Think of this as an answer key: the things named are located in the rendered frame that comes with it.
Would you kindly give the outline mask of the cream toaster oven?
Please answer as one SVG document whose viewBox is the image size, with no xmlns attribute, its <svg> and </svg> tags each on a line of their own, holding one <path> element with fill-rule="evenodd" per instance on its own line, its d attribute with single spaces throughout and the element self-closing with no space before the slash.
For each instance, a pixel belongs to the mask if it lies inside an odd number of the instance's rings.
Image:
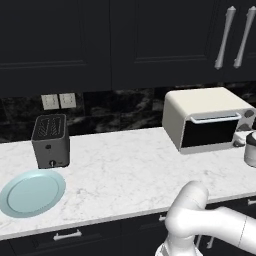
<svg viewBox="0 0 256 256">
<path fill-rule="evenodd" d="M 245 111 L 253 110 L 254 116 L 246 118 Z M 233 139 L 228 143 L 182 148 L 185 122 L 195 119 L 234 116 L 239 113 L 242 118 L 238 121 Z M 193 154 L 226 150 L 233 147 L 238 140 L 238 128 L 248 124 L 252 128 L 256 118 L 256 109 L 224 87 L 188 89 L 169 91 L 165 95 L 162 126 L 181 154 Z"/>
</svg>

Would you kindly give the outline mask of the dark grey toaster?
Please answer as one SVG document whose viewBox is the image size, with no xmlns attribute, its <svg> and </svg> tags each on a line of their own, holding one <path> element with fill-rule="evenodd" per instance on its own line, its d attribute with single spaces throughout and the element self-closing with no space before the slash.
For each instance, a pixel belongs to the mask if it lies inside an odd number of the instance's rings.
<svg viewBox="0 0 256 256">
<path fill-rule="evenodd" d="M 70 138 L 65 114 L 38 116 L 31 142 L 40 169 L 67 167 L 70 164 Z M 56 161 L 54 167 L 49 165 L 51 160 Z"/>
</svg>

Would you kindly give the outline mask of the black glass toaster oven door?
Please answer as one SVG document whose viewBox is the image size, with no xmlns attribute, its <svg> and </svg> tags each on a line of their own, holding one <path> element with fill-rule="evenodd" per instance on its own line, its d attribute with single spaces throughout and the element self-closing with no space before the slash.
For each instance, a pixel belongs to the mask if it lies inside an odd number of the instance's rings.
<svg viewBox="0 0 256 256">
<path fill-rule="evenodd" d="M 185 122 L 181 147 L 189 148 L 231 142 L 238 121 L 194 124 L 189 119 Z"/>
</svg>

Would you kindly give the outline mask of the black drawer front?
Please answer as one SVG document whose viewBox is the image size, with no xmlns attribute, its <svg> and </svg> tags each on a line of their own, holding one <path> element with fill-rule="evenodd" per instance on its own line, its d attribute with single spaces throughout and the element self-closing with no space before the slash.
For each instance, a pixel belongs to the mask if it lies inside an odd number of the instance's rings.
<svg viewBox="0 0 256 256">
<path fill-rule="evenodd" d="M 56 233 L 66 235 L 77 229 L 81 237 L 54 241 Z M 118 221 L 105 222 L 10 239 L 16 256 L 107 256 L 121 234 Z"/>
<path fill-rule="evenodd" d="M 155 256 L 167 236 L 165 221 L 159 216 L 166 212 L 127 218 L 121 221 L 121 255 Z"/>
<path fill-rule="evenodd" d="M 227 207 L 235 211 L 239 211 L 244 214 L 256 214 L 256 204 L 255 205 L 248 205 L 247 200 L 256 200 L 256 196 L 252 197 L 244 197 L 239 199 L 233 199 L 233 200 L 226 200 L 222 202 L 215 202 L 215 203 L 209 203 L 206 208 L 208 210 L 216 209 L 218 207 Z"/>
</svg>

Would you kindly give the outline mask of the light blue plate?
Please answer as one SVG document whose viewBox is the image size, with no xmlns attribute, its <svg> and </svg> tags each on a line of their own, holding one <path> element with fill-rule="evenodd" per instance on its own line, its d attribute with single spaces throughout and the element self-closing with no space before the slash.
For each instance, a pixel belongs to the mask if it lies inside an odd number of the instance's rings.
<svg viewBox="0 0 256 256">
<path fill-rule="evenodd" d="M 49 169 L 25 172 L 0 191 L 0 210 L 14 218 L 29 218 L 54 207 L 64 195 L 65 179 Z"/>
</svg>

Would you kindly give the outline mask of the white grey round canister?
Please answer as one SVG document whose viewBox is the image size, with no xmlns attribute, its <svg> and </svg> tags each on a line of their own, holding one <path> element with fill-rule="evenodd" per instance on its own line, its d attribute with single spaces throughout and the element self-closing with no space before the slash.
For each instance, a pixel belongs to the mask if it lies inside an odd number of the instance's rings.
<svg viewBox="0 0 256 256">
<path fill-rule="evenodd" d="M 256 168 L 256 131 L 246 136 L 244 161 L 249 166 Z"/>
</svg>

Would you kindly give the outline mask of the beige wall outlet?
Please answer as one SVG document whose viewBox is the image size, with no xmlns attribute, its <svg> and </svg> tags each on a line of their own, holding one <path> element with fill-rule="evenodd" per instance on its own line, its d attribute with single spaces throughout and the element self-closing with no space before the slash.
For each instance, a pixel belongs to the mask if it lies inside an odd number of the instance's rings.
<svg viewBox="0 0 256 256">
<path fill-rule="evenodd" d="M 62 109 L 75 108 L 76 98 L 74 93 L 65 93 L 59 95 L 60 105 Z"/>
<path fill-rule="evenodd" d="M 42 95 L 42 104 L 44 110 L 55 110 L 59 108 L 58 95 L 57 94 L 48 94 Z"/>
</svg>

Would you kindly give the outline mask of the black wall cupboard door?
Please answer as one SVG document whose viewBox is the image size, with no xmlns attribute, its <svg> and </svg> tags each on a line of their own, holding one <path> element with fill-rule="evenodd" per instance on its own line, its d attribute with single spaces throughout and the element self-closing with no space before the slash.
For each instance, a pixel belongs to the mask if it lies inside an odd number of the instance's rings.
<svg viewBox="0 0 256 256">
<path fill-rule="evenodd" d="M 0 98 L 111 88 L 109 0 L 0 0 Z"/>
<path fill-rule="evenodd" d="M 224 57 L 224 82 L 241 82 L 256 80 L 256 16 L 252 23 L 247 39 L 242 65 L 234 67 L 243 32 L 246 24 L 246 14 L 252 6 L 256 7 L 256 0 L 229 0 L 236 8 L 236 13 L 228 36 Z"/>
<path fill-rule="evenodd" d="M 112 88 L 219 82 L 233 0 L 110 0 Z"/>
</svg>

